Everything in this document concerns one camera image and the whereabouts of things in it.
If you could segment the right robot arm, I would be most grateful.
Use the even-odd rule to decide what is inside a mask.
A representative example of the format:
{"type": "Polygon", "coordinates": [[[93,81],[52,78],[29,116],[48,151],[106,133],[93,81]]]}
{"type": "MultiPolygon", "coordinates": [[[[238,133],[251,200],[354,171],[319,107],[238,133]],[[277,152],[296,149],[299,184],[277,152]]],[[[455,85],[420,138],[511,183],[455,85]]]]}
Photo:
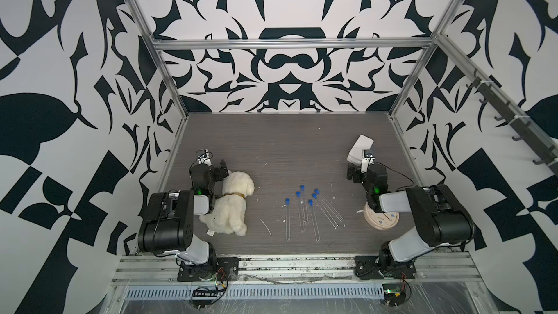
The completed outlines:
{"type": "Polygon", "coordinates": [[[475,237],[469,212],[446,185],[414,185],[390,192],[387,167],[378,162],[366,169],[347,164],[347,178],[363,186],[366,211],[372,213],[376,229],[386,231],[405,213],[414,221],[409,231],[383,243],[375,260],[356,260],[360,279],[393,279],[414,268],[419,257],[440,247],[464,246],[475,237]]]}

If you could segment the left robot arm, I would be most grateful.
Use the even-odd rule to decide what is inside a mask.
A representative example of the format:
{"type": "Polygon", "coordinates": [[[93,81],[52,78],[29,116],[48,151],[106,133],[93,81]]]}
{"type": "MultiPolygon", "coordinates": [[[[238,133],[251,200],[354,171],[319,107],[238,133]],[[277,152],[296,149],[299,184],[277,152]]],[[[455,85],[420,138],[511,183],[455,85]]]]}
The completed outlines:
{"type": "Polygon", "coordinates": [[[191,188],[152,194],[137,234],[139,251],[174,256],[184,266],[216,267],[214,247],[194,234],[194,217],[213,212],[215,184],[228,175],[225,161],[218,167],[199,161],[190,168],[191,188]]]}

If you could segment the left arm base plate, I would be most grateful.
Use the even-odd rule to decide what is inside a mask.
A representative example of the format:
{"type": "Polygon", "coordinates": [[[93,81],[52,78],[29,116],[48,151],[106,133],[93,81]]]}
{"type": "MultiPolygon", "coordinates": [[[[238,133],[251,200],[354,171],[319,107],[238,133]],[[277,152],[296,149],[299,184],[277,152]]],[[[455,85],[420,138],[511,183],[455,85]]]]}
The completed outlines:
{"type": "Polygon", "coordinates": [[[200,282],[234,280],[238,275],[240,259],[238,257],[218,257],[202,265],[180,262],[178,282],[200,282]]]}

